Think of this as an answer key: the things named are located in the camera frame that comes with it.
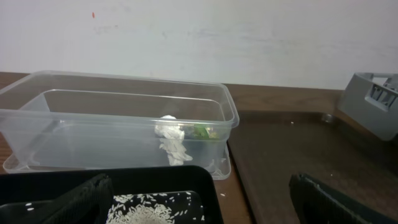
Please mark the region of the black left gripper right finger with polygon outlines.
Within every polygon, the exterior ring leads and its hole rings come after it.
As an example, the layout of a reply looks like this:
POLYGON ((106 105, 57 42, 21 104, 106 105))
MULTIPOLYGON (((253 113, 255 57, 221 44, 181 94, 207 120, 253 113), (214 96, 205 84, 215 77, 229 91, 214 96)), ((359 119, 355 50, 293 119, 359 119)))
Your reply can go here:
POLYGON ((291 175, 289 194, 300 223, 395 224, 392 218, 305 173, 291 175))

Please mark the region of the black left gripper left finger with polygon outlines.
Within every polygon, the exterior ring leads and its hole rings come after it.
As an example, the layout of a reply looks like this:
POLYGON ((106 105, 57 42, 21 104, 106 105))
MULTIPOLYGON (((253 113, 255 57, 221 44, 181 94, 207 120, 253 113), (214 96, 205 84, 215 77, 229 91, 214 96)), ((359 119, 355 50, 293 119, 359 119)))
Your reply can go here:
POLYGON ((113 183, 99 174, 44 207, 41 223, 105 223, 113 200, 113 183))

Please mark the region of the orange green snack wrapper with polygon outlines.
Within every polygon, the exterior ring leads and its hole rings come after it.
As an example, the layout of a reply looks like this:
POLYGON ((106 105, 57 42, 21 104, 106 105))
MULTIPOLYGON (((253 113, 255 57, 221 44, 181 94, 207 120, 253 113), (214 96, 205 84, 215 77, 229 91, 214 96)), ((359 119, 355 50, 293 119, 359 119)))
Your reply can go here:
POLYGON ((185 135, 189 139, 212 140, 219 139, 219 134, 211 127, 205 127, 202 124, 186 126, 183 128, 185 135))

